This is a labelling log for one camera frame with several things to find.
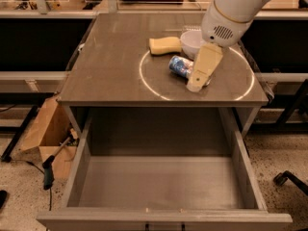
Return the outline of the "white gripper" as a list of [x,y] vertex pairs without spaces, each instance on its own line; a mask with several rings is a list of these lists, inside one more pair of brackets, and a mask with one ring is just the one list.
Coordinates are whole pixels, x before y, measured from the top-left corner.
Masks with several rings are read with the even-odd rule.
[[208,83],[223,57],[221,47],[236,44],[250,27],[252,21],[239,22],[223,15],[212,2],[201,22],[203,44],[193,63],[187,89],[199,92]]

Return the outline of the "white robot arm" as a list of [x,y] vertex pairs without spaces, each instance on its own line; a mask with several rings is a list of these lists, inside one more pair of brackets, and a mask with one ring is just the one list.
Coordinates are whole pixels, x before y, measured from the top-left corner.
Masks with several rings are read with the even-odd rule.
[[205,43],[195,57],[192,73],[188,79],[188,90],[201,91],[221,62],[225,48],[241,39],[255,15],[269,1],[213,0],[210,3],[200,27]]

